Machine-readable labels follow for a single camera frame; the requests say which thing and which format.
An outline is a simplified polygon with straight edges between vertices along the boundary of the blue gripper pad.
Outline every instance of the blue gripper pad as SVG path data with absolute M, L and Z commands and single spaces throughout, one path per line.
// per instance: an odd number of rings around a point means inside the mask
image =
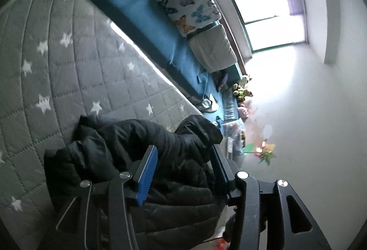
M 145 166 L 143 168 L 143 171 L 137 180 L 138 184 L 138 194 L 136 195 L 136 203 L 138 206 L 141 206 L 143 202 L 146 200 L 146 197 L 148 195 L 148 191 L 150 188 L 150 184 L 152 183 L 153 175 L 155 168 L 157 166 L 158 162 L 158 151 L 155 146 L 149 146 L 146 156 L 149 155 L 148 159 L 146 160 Z

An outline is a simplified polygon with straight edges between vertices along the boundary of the dark clothing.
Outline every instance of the dark clothing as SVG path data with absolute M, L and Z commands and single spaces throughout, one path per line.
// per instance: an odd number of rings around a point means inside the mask
M 222 134 L 204 117 L 189 116 L 175 133 L 149 121 L 81 117 L 74 140 L 44 156 L 57 210 L 82 180 L 111 180 L 155 145 L 158 164 L 147 201 L 131 210 L 140 250 L 190 249 L 214 233 L 224 202 L 213 193 L 215 178 L 207 162 L 209 148 Z

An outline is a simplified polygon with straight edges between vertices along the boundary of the orange butterfly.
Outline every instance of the orange butterfly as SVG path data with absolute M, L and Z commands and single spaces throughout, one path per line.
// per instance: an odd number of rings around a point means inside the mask
M 196 28 L 195 26 L 192 26 L 192 25 L 186 25 L 186 15 L 183 15 L 181 18 L 176 20 L 175 24 L 179 28 L 182 28 L 184 34 L 188 33 L 190 30 L 193 30 L 193 29 Z

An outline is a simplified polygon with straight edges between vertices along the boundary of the window pane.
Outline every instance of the window pane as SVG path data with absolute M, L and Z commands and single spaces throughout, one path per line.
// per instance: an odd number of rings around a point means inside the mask
M 287 0 L 234 0 L 243 21 L 250 22 L 274 16 L 289 15 Z
M 303 16 L 282 16 L 246 25 L 253 50 L 305 41 Z

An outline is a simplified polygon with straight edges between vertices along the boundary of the star-patterned quilt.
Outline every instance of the star-patterned quilt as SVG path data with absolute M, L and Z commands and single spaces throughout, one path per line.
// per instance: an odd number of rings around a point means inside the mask
M 88 0 L 11 0 L 0 10 L 0 218 L 22 250 L 54 218 L 45 149 L 70 143 L 80 115 L 173 131 L 200 112 Z

